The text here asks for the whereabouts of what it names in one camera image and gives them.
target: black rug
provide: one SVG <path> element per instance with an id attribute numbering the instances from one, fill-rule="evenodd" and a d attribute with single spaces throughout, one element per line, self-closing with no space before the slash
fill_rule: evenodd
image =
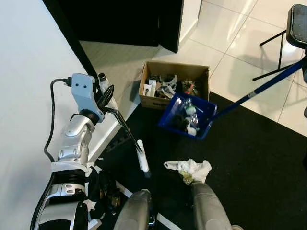
<path id="1" fill-rule="evenodd" d="M 219 110 L 231 103 L 213 93 L 210 100 Z M 192 230 L 189 187 L 163 163 L 207 160 L 212 170 L 206 183 L 221 200 L 232 224 L 246 230 L 306 229 L 306 137 L 240 107 L 214 121 L 208 136 L 199 141 L 159 128 L 156 124 L 162 113 L 139 106 L 127 121 L 136 139 L 144 143 L 150 179 L 140 171 L 131 141 L 103 153 L 104 160 L 97 165 L 109 169 L 132 192 L 148 188 L 156 211 L 183 230 Z M 123 136 L 120 130 L 114 139 Z"/>

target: blue plastic basket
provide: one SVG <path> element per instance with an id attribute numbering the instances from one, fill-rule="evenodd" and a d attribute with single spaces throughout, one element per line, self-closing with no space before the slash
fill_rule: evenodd
<path id="1" fill-rule="evenodd" d="M 169 126 L 169 123 L 174 117 L 174 115 L 182 113 L 182 111 L 184 111 L 183 101 L 187 98 L 190 98 L 192 100 L 192 104 L 203 111 L 202 113 L 201 111 L 196 110 L 198 116 L 198 126 L 200 128 L 196 136 L 190 135 L 186 132 L 174 129 Z M 190 138 L 202 140 L 206 137 L 211 127 L 212 121 L 209 121 L 209 119 L 215 115 L 216 110 L 217 105 L 212 102 L 185 93 L 176 93 L 169 102 L 158 125 L 159 127 L 165 128 L 169 131 L 186 135 Z"/>

